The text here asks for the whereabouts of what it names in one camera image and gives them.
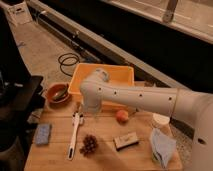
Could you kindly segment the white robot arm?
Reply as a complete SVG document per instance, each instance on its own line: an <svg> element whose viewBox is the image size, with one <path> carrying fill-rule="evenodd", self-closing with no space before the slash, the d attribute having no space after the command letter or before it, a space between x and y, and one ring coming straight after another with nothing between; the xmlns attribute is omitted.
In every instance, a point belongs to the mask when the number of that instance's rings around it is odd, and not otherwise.
<svg viewBox="0 0 213 171"><path fill-rule="evenodd" d="M194 129L187 171L213 171L213 94L163 87L127 87L108 82L109 74L95 69L80 84L83 111L98 113L111 101L182 121Z"/></svg>

